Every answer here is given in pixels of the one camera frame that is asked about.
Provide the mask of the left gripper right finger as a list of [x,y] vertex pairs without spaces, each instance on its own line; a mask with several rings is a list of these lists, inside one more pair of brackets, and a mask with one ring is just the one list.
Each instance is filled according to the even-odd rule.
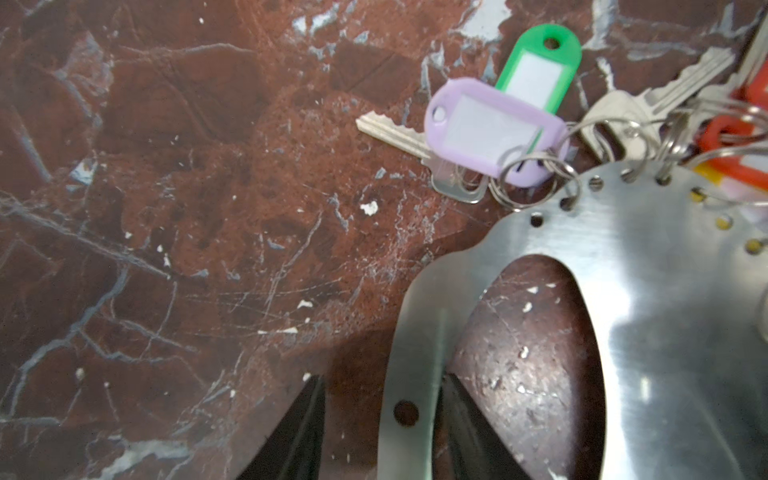
[[460,379],[446,374],[441,390],[454,478],[529,480]]

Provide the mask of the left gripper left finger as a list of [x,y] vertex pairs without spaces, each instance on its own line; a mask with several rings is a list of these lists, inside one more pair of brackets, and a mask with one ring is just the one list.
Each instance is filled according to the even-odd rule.
[[324,379],[312,375],[237,479],[317,480],[322,460],[324,420]]

